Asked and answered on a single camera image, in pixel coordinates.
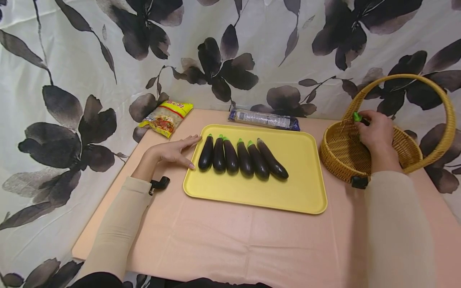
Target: person's left hand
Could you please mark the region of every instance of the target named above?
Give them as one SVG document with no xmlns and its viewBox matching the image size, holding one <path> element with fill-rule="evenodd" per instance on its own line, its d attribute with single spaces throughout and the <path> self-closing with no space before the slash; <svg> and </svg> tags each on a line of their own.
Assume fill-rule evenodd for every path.
<svg viewBox="0 0 461 288">
<path fill-rule="evenodd" d="M 158 161 L 178 162 L 179 164 L 195 169 L 194 164 L 181 154 L 181 151 L 187 147 L 195 145 L 201 140 L 201 136 L 189 136 L 186 139 L 162 143 L 150 147 L 146 153 L 151 154 Z"/>
</svg>

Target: plastic package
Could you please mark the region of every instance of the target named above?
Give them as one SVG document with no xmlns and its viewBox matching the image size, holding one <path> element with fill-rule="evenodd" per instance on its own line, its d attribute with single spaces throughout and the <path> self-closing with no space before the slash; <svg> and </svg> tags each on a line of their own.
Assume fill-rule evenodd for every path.
<svg viewBox="0 0 461 288">
<path fill-rule="evenodd" d="M 234 122 L 249 123 L 277 129 L 300 131 L 298 119 L 290 116 L 254 112 L 243 109 L 234 109 L 229 114 L 229 120 Z"/>
<path fill-rule="evenodd" d="M 156 132 L 170 138 L 171 134 L 193 107 L 194 105 L 189 103 L 177 103 L 167 100 L 139 123 L 139 127 L 149 125 Z"/>
</svg>

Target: beige sleeve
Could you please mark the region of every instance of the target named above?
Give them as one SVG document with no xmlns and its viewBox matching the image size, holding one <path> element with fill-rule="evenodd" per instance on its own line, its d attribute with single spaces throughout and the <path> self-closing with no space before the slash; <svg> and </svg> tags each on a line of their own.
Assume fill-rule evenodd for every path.
<svg viewBox="0 0 461 288">
<path fill-rule="evenodd" d="M 380 171 L 366 188 L 370 288 L 434 288 L 434 248 L 429 223 L 412 180 Z"/>
<path fill-rule="evenodd" d="M 123 281 L 128 253 L 152 198 L 150 188 L 149 182 L 126 178 L 102 219 L 93 248 L 76 279 L 94 272 L 109 272 Z"/>
</svg>

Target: eggplant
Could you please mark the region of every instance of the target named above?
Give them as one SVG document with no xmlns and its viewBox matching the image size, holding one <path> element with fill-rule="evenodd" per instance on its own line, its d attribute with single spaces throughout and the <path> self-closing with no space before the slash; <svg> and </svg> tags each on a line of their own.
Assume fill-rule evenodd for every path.
<svg viewBox="0 0 461 288">
<path fill-rule="evenodd" d="M 246 177 L 253 176 L 253 166 L 251 165 L 250 155 L 248 154 L 245 143 L 240 138 L 237 142 L 237 156 L 238 156 L 238 165 L 240 167 L 240 172 Z"/>
<path fill-rule="evenodd" d="M 203 145 L 202 153 L 199 158 L 199 169 L 202 172 L 210 169 L 213 164 L 213 135 L 208 135 L 205 140 L 205 145 Z"/>
<path fill-rule="evenodd" d="M 213 149 L 213 168 L 217 173 L 226 171 L 226 162 L 224 159 L 223 136 L 219 135 Z"/>
<path fill-rule="evenodd" d="M 262 180 L 269 179 L 269 167 L 252 141 L 248 142 L 248 153 L 256 176 Z"/>
<path fill-rule="evenodd" d="M 226 158 L 227 173 L 233 175 L 238 172 L 238 158 L 232 142 L 227 138 L 223 138 L 224 155 Z"/>
<path fill-rule="evenodd" d="M 262 157 L 267 163 L 269 167 L 269 171 L 278 179 L 286 180 L 288 179 L 288 172 L 285 167 L 280 164 L 280 162 L 275 159 L 274 155 L 272 154 L 271 150 L 267 145 L 262 141 L 260 138 L 256 141 L 256 145 L 258 146 L 259 151 L 261 152 Z"/>
</svg>

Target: hand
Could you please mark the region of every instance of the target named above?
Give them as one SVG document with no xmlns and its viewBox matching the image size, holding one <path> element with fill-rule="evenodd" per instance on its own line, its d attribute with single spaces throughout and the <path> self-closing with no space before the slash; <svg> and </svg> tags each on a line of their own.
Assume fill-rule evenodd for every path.
<svg viewBox="0 0 461 288">
<path fill-rule="evenodd" d="M 392 136 L 394 134 L 392 120 L 386 115 L 372 110 L 361 111 L 359 115 L 370 121 L 370 126 L 355 122 L 359 129 L 360 141 L 365 144 L 368 150 L 374 153 L 392 149 Z"/>
<path fill-rule="evenodd" d="M 201 136 L 189 136 L 186 139 L 158 144 L 150 147 L 146 153 L 151 154 L 157 161 L 177 162 L 190 169 L 195 169 L 194 164 L 181 154 L 186 147 L 197 144 Z"/>
<path fill-rule="evenodd" d="M 399 156 L 392 147 L 394 127 L 392 120 L 379 112 L 366 110 L 359 114 L 370 120 L 370 126 L 355 122 L 359 129 L 360 141 L 370 150 L 372 173 L 379 171 L 396 171 L 403 173 Z"/>
</svg>

